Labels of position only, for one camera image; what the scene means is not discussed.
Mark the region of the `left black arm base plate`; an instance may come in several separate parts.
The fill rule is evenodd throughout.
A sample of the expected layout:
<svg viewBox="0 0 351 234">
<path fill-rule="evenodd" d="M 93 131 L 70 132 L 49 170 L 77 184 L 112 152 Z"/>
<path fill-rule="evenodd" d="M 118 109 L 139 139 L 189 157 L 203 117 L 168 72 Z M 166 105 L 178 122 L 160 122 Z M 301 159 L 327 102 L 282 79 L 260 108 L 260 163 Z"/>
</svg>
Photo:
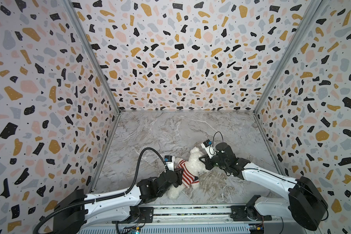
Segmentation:
<svg viewBox="0 0 351 234">
<path fill-rule="evenodd" d="M 118 223 L 152 223 L 154 207 L 126 206 L 113 211 L 112 224 Z"/>
</svg>

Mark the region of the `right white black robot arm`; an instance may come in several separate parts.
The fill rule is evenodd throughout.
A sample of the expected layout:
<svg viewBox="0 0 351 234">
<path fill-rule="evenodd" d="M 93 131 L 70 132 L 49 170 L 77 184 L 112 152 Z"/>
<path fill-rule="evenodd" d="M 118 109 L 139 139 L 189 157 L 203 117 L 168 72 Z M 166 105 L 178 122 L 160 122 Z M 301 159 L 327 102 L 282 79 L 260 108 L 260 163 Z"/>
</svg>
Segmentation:
<svg viewBox="0 0 351 234">
<path fill-rule="evenodd" d="M 225 143 L 213 145 L 210 140 L 201 144 L 206 151 L 199 160 L 210 171 L 223 170 L 241 180 L 254 182 L 280 195 L 280 198 L 253 196 L 243 209 L 243 215 L 251 221 L 266 216 L 292 218 L 301 227 L 316 231 L 321 222 L 329 218 L 328 205 L 313 182 L 307 177 L 299 179 L 283 176 L 237 157 Z"/>
</svg>

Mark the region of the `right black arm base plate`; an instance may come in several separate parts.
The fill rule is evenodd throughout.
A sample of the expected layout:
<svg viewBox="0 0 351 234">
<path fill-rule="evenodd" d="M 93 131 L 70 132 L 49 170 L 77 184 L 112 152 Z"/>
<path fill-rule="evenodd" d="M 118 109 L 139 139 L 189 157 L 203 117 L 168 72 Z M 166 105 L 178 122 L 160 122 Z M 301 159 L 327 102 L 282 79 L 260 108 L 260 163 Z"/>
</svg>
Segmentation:
<svg viewBox="0 0 351 234">
<path fill-rule="evenodd" d="M 272 217 L 270 215 L 261 215 L 258 211 L 253 207 L 246 205 L 234 205 L 231 206 L 231 215 L 230 218 L 233 221 L 271 221 Z"/>
</svg>

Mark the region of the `white plush teddy bear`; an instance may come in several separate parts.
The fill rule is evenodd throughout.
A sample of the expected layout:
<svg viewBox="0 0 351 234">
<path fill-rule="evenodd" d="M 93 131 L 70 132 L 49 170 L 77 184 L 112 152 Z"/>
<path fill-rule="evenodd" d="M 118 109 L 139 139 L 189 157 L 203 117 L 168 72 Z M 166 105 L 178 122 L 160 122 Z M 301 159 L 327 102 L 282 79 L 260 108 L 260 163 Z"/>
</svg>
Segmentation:
<svg viewBox="0 0 351 234">
<path fill-rule="evenodd" d="M 203 153 L 200 151 L 200 149 L 198 147 L 194 147 L 190 151 L 188 160 L 185 160 L 186 167 L 190 171 L 190 173 L 198 177 L 200 177 L 201 174 L 208 172 L 208 170 L 205 169 L 205 165 L 199 161 L 199 157 L 201 156 L 203 156 Z M 183 160 L 183 159 L 182 158 L 175 159 L 175 169 L 177 169 L 177 165 L 180 160 Z M 193 185 L 190 188 L 195 189 L 198 186 L 199 184 Z M 189 188 L 186 188 L 183 184 L 178 187 L 171 187 L 167 192 L 167 196 L 169 199 L 175 200 L 179 197 L 179 195 L 184 189 L 189 189 Z"/>
</svg>

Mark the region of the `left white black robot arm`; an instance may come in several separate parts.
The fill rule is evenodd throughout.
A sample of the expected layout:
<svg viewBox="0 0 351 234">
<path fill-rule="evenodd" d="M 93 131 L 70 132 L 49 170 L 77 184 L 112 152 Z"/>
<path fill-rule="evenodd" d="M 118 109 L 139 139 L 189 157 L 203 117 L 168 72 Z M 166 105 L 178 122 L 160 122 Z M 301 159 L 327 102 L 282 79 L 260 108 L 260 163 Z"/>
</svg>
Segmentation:
<svg viewBox="0 0 351 234">
<path fill-rule="evenodd" d="M 104 193 L 85 194 L 76 190 L 56 205 L 60 210 L 53 218 L 53 233 L 76 234 L 85 227 L 105 221 L 133 222 L 139 215 L 141 204 L 155 201 L 170 188 L 182 184 L 183 169 L 178 168 L 161 173 L 158 177 L 143 179 L 125 189 Z"/>
</svg>

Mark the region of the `red white striped knit sweater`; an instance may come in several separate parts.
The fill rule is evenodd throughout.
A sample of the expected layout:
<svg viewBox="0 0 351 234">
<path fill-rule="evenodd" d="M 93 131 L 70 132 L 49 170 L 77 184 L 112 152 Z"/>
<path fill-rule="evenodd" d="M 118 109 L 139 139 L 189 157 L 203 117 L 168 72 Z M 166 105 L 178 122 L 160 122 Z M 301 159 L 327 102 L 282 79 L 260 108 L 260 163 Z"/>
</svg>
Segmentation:
<svg viewBox="0 0 351 234">
<path fill-rule="evenodd" d="M 198 176 L 193 175 L 192 173 L 190 173 L 190 171 L 187 169 L 186 167 L 186 161 L 185 160 L 180 160 L 177 168 L 179 169 L 183 169 L 183 173 L 182 173 L 182 184 L 186 187 L 186 188 L 190 188 L 193 185 L 198 185 L 199 184 L 199 178 Z"/>
</svg>

